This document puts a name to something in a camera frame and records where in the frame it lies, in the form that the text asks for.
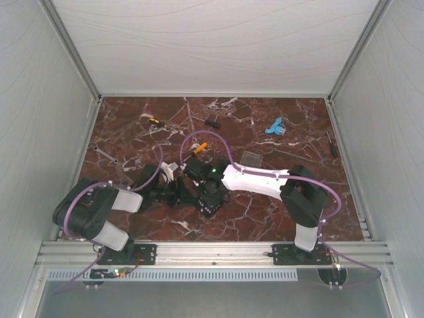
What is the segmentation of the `black fuse box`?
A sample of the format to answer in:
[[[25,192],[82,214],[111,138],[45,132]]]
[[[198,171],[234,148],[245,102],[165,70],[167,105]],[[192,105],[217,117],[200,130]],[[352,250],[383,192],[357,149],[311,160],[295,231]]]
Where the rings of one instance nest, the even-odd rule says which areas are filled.
[[[215,195],[198,194],[195,208],[206,218],[212,218],[224,203],[228,202],[229,195],[218,193]]]

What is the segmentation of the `clear plastic fuse box cover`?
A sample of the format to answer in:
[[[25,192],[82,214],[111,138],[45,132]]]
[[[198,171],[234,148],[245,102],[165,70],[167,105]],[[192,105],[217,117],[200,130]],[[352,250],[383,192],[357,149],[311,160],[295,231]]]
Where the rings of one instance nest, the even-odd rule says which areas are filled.
[[[263,160],[262,155],[245,150],[242,153],[240,164],[243,166],[259,168],[262,165],[262,160]]]

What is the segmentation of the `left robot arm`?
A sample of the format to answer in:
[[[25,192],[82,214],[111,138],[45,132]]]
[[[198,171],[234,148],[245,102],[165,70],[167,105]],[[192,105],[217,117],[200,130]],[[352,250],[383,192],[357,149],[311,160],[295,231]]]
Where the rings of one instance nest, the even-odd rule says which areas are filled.
[[[196,197],[181,177],[172,179],[155,165],[143,168],[140,179],[130,188],[115,188],[112,184],[96,186],[97,181],[82,178],[56,207],[54,224],[67,235],[103,246],[99,264],[134,264],[142,248],[134,237],[108,221],[112,211],[144,213],[154,202],[169,207],[197,207]]]

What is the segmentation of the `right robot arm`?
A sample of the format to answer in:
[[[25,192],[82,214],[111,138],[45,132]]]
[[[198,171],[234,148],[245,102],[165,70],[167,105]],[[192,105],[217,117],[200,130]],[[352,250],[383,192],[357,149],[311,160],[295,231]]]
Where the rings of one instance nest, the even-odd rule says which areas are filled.
[[[222,208],[232,191],[258,193],[280,200],[296,223],[294,244],[269,253],[281,264],[310,264],[317,254],[319,219],[328,193],[315,183],[302,165],[291,170],[265,170],[218,160],[215,165],[191,158],[183,174],[194,182],[196,208],[210,218]]]

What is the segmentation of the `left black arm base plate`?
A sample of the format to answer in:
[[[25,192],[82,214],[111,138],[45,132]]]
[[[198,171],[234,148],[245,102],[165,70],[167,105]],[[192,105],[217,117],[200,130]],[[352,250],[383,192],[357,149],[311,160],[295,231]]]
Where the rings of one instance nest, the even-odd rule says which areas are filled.
[[[156,248],[155,244],[135,244],[126,247],[121,251],[116,251],[111,248],[104,248],[105,252],[97,265],[103,266],[135,266],[139,265],[155,265],[156,263]]]

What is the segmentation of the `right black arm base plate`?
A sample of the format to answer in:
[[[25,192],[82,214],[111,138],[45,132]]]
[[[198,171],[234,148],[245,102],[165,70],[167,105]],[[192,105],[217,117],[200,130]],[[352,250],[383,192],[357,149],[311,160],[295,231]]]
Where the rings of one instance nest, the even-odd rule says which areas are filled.
[[[273,244],[272,251],[268,252],[267,256],[277,266],[327,266],[333,263],[331,252],[322,244],[316,244],[311,252],[304,251],[294,244]]]

